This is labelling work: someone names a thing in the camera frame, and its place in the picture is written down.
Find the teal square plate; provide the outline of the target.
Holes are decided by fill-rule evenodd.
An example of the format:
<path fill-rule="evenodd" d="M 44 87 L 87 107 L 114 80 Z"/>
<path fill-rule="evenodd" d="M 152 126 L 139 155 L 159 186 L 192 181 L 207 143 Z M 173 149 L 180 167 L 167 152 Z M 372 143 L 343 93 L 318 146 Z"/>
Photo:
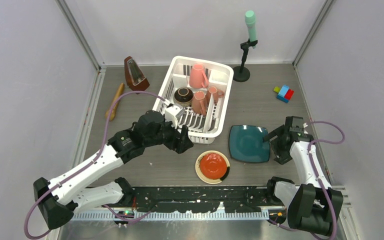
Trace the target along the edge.
<path fill-rule="evenodd" d="M 268 130 L 255 125 L 233 125 L 229 131 L 228 148 L 232 159 L 243 163 L 266 163 L 270 159 L 270 144 L 263 141 Z"/>

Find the black patterned ceramic bowl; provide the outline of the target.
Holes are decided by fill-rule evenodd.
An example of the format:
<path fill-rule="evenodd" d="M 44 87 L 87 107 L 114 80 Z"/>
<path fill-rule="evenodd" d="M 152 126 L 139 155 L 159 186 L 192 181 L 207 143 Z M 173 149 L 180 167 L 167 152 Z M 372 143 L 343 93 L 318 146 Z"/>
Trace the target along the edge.
<path fill-rule="evenodd" d="M 192 105 L 193 91 L 188 87 L 180 87 L 174 92 L 174 102 L 184 108 Z"/>

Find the white plastic dish rack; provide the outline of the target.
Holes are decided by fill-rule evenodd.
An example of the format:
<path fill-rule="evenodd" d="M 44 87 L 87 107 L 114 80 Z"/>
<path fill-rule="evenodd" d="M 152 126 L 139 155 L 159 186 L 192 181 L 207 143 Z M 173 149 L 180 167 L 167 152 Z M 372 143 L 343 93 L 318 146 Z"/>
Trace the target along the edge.
<path fill-rule="evenodd" d="M 159 96 L 184 111 L 177 117 L 193 143 L 211 144 L 220 135 L 227 113 L 234 70 L 214 61 L 175 56 Z"/>

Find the small pink cup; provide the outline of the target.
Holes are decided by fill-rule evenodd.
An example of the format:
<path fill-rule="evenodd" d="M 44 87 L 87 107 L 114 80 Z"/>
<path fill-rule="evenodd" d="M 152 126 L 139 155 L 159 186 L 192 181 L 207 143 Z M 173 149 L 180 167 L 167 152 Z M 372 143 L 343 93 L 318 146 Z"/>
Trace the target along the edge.
<path fill-rule="evenodd" d="M 217 104 L 220 100 L 220 98 L 223 98 L 225 95 L 225 93 L 218 89 L 216 86 L 210 86 L 208 89 L 207 89 L 207 93 L 206 93 L 206 100 L 207 100 L 207 103 L 210 104 L 210 103 L 215 103 Z"/>

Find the large pink mug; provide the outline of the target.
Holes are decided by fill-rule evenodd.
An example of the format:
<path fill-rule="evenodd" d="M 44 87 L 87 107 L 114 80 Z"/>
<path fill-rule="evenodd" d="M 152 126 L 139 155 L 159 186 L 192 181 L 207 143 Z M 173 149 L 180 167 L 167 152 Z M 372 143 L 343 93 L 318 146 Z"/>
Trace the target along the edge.
<path fill-rule="evenodd" d="M 209 80 L 205 72 L 205 67 L 202 64 L 194 64 L 191 67 L 189 75 L 189 85 L 194 89 L 207 88 Z"/>

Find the white round plate with lettering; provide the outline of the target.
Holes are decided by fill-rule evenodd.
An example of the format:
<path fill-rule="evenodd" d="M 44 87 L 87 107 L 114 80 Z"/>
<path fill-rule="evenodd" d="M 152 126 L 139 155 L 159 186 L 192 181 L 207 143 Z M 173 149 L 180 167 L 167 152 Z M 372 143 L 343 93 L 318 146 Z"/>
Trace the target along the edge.
<path fill-rule="evenodd" d="M 208 108 L 207 108 L 207 112 L 206 112 L 204 126 L 202 129 L 202 132 L 204 134 L 208 133 L 210 128 L 211 128 L 215 109 L 216 109 L 216 103 L 214 101 L 214 96 L 211 95 L 210 100 L 209 100 L 209 104 L 208 104 Z"/>

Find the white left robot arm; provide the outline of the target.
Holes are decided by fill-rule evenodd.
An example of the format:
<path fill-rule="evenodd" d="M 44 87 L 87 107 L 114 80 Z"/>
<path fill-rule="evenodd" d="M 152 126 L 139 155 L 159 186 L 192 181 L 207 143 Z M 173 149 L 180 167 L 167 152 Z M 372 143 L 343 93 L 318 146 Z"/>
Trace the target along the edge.
<path fill-rule="evenodd" d="M 118 131 L 94 155 L 68 172 L 33 183 L 34 199 L 50 230 L 68 223 L 75 214 L 118 203 L 128 207 L 133 202 L 133 189 L 119 177 L 100 186 L 88 186 L 104 174 L 141 156 L 148 147 L 164 145 L 178 154 L 193 147 L 186 125 L 176 127 L 160 112 L 149 110 L 128 129 Z"/>

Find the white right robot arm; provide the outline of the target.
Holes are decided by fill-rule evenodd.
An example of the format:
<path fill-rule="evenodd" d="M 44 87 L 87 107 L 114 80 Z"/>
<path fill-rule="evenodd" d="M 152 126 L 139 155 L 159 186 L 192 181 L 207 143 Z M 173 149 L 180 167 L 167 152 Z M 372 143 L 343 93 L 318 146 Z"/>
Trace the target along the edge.
<path fill-rule="evenodd" d="M 271 205 L 282 202 L 287 225 L 276 219 L 270 222 L 288 231 L 308 232 L 317 240 L 333 240 L 344 197 L 331 186 L 317 159 L 316 144 L 320 139 L 305 128 L 302 117 L 287 116 L 283 125 L 263 137 L 270 144 L 275 162 L 294 162 L 301 182 L 296 186 L 290 179 L 275 176 L 267 182 L 265 198 Z"/>

